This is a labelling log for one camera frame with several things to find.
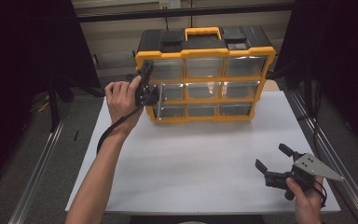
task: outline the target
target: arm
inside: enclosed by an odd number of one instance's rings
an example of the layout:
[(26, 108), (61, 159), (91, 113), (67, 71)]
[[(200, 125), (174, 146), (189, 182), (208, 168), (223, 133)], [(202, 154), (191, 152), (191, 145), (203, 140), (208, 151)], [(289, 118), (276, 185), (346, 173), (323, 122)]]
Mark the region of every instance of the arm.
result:
[[(324, 182), (320, 176), (315, 176), (315, 180), (321, 184)], [(290, 177), (286, 179), (286, 184), (296, 195), (296, 222), (298, 224), (320, 224), (321, 196), (312, 189), (303, 192), (296, 181)], [(317, 183), (314, 184), (314, 187), (322, 191), (322, 186)]]
[[(106, 102), (112, 123), (132, 112), (135, 106), (135, 90), (141, 77), (132, 83), (112, 82), (105, 88)], [(117, 126), (103, 141), (101, 149), (86, 174), (69, 209), (65, 223), (101, 223), (109, 200), (118, 156), (124, 141), (142, 114), (128, 118)]]

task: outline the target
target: wall outlet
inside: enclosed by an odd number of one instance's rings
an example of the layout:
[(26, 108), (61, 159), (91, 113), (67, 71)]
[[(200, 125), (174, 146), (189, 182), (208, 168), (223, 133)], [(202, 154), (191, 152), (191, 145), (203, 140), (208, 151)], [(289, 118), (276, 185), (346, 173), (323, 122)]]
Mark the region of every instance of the wall outlet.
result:
[(159, 1), (159, 9), (181, 8), (180, 0)]

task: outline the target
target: table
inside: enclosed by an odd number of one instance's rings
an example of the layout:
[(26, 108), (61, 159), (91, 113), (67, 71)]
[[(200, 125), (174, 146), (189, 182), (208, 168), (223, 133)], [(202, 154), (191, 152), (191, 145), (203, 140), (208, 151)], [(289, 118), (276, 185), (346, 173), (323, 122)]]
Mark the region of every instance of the table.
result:
[[(106, 104), (100, 112), (68, 210), (110, 124)], [(311, 152), (282, 91), (263, 91), (255, 118), (233, 123), (153, 124), (146, 113), (121, 151), (106, 212), (128, 215), (254, 215), (294, 212), (284, 190), (265, 187), (255, 168), (270, 171), (292, 165), (280, 143)], [(327, 182), (323, 212), (340, 208)]]

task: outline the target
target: small parts organizer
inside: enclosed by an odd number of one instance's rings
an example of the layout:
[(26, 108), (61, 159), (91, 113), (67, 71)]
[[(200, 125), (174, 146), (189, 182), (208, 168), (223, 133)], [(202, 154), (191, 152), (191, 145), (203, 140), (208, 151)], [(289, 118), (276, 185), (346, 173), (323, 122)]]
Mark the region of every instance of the small parts organizer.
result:
[(260, 26), (146, 30), (136, 68), (153, 61), (161, 95), (147, 114), (155, 123), (250, 120), (274, 56)]

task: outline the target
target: yellow handle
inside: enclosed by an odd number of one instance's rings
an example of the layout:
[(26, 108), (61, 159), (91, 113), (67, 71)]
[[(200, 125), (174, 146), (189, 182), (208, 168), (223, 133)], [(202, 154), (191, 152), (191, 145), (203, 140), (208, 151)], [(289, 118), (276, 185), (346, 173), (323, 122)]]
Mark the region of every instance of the yellow handle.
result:
[(220, 35), (219, 27), (202, 27), (202, 28), (187, 28), (185, 30), (186, 36), (185, 39), (187, 41), (188, 35), (217, 35), (218, 39), (222, 39)]

